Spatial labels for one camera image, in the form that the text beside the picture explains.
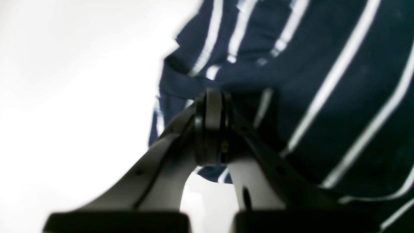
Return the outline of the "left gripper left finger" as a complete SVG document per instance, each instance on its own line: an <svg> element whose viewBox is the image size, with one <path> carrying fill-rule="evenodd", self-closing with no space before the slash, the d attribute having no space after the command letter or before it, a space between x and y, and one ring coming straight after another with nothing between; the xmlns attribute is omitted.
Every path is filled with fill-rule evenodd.
<svg viewBox="0 0 414 233"><path fill-rule="evenodd" d="M218 90L210 88L114 186L83 207L51 214L43 232L189 233L179 211L185 182L198 165L217 163Z"/></svg>

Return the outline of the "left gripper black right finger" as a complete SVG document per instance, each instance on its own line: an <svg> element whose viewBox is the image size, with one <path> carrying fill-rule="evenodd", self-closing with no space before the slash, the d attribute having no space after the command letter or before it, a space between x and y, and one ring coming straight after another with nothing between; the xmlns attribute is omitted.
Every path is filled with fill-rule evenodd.
<svg viewBox="0 0 414 233"><path fill-rule="evenodd" d="M240 211L234 233L378 233L371 212L338 204L297 173L222 96L223 153Z"/></svg>

